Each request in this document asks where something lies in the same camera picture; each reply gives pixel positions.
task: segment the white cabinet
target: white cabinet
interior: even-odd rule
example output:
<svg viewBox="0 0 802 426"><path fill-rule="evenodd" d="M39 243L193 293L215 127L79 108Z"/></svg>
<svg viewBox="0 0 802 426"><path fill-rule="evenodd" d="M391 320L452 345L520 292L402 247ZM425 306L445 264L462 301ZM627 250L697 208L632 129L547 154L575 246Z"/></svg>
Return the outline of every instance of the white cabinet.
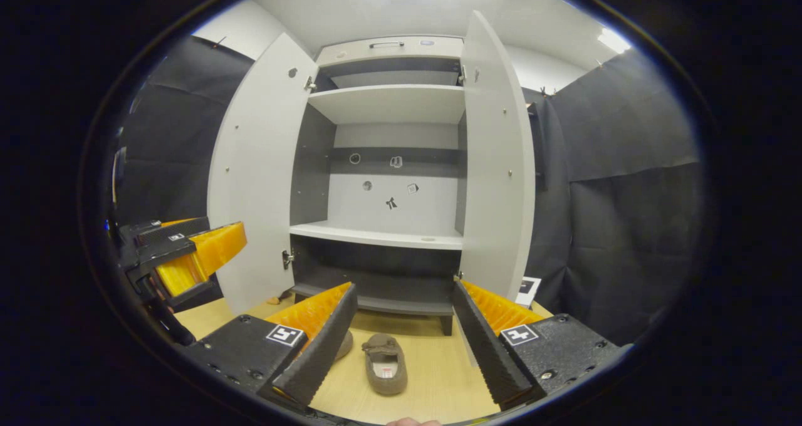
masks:
<svg viewBox="0 0 802 426"><path fill-rule="evenodd" d="M534 174L518 80L478 12L464 40L354 41L317 61L282 35L234 95L212 156L211 226L244 221L249 238L218 271L224 296L240 313L353 281L360 307L441 315L450 333L459 271L514 299Z"/></svg>

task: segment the black curtain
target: black curtain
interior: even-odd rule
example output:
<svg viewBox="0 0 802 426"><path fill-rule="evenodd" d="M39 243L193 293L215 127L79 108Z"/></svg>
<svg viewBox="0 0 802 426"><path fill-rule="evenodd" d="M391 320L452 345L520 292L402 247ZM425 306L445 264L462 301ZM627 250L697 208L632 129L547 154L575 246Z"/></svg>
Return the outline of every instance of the black curtain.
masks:
<svg viewBox="0 0 802 426"><path fill-rule="evenodd" d="M164 57L121 125L128 147L117 221L206 215L209 164L226 108L253 60L190 36Z"/></svg>
<svg viewBox="0 0 802 426"><path fill-rule="evenodd" d="M616 344L645 331L690 276L704 180L690 118L634 50L535 96L544 187L527 275L536 300Z"/></svg>

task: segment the cabinet door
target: cabinet door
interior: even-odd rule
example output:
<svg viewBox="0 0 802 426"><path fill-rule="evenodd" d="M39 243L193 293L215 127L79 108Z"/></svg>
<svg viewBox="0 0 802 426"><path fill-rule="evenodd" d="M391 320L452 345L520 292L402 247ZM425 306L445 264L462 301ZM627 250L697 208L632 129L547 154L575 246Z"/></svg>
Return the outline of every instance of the cabinet door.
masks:
<svg viewBox="0 0 802 426"><path fill-rule="evenodd" d="M464 278L514 300L535 209L532 131L524 95L501 40L474 11L462 54L467 118Z"/></svg>
<svg viewBox="0 0 802 426"><path fill-rule="evenodd" d="M286 34L243 78L223 118L209 169L212 227L243 221L248 244L217 272L234 314L294 285L289 252L289 190L295 144L318 67Z"/></svg>

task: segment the brown slipper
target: brown slipper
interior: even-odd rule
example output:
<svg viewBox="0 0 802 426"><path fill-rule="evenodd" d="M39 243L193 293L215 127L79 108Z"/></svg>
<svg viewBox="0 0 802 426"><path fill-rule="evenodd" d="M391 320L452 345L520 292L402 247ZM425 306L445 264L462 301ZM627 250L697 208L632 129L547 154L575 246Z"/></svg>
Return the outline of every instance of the brown slipper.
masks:
<svg viewBox="0 0 802 426"><path fill-rule="evenodd" d="M407 388L407 366L404 352L395 338L376 334L363 343L365 370L370 386L382 395L395 395Z"/></svg>
<svg viewBox="0 0 802 426"><path fill-rule="evenodd" d="M335 355L335 360L340 360L343 358L344 355L348 354L350 348L353 347L353 334L349 331L346 333L346 337L343 338L343 342L340 343L340 348L337 350L337 355Z"/></svg>

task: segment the drawer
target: drawer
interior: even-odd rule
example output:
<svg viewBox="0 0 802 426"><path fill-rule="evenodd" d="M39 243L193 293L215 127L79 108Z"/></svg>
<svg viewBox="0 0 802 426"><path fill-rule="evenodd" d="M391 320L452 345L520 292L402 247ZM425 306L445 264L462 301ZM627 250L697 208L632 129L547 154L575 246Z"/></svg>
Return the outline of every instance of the drawer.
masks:
<svg viewBox="0 0 802 426"><path fill-rule="evenodd" d="M318 55L317 64L325 67L353 61L398 57L455 58L458 60L462 55L462 46L462 38L398 36L363 39L323 47Z"/></svg>

